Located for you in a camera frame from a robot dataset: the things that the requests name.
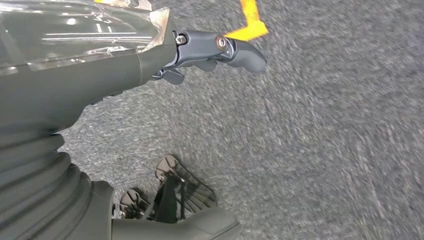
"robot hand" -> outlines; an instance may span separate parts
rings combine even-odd
[[[186,30],[174,34],[177,47],[175,58],[156,72],[153,80],[165,79],[174,85],[181,84],[184,75],[176,70],[180,67],[196,66],[209,72],[221,62],[257,73],[264,71],[267,65],[262,53],[246,41],[205,31]]]

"yellow tape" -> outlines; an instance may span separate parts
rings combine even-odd
[[[246,18],[247,26],[242,27],[233,32],[227,33],[225,36],[243,41],[249,41],[268,33],[268,29],[259,18],[258,7],[255,0],[240,0]]]

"screw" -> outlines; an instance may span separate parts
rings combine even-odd
[[[176,42],[177,45],[183,45],[183,44],[187,43],[187,38],[183,34],[180,34],[180,35],[176,36],[175,42]]]
[[[224,51],[227,47],[227,39],[223,35],[216,36],[216,47],[220,51]]]

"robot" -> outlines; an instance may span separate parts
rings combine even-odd
[[[159,79],[180,84],[181,67],[212,71],[224,63],[261,72],[267,61],[253,45],[178,31],[168,8],[1,0],[0,12],[0,239],[236,239],[237,219],[174,159],[157,168],[156,204],[140,219],[112,219],[113,187],[90,181],[58,152],[64,139],[57,132],[107,96]],[[195,208],[193,196],[206,204]]]

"transparent plastic film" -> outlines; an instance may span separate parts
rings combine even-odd
[[[90,1],[0,0],[0,76],[115,56],[163,44],[169,9]]]

